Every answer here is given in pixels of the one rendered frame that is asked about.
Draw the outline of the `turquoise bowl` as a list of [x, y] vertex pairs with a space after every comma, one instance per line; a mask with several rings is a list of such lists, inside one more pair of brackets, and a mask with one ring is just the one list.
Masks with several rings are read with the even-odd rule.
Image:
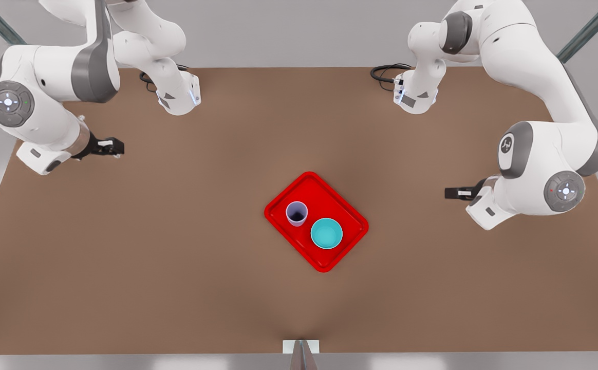
[[311, 226], [311, 241], [323, 250], [332, 250], [342, 241], [343, 230], [341, 225], [332, 218], [320, 218]]

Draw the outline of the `red rectangular tray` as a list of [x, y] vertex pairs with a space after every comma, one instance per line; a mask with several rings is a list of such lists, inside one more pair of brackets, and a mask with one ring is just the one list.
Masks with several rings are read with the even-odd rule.
[[264, 216], [318, 272], [329, 272], [367, 234], [367, 220], [317, 173], [305, 172]]

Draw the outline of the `lilac cup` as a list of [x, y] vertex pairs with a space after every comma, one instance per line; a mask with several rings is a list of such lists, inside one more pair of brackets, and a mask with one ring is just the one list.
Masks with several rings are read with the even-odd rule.
[[292, 226], [303, 225], [308, 217], [308, 207], [301, 201], [293, 201], [286, 207], [286, 218]]

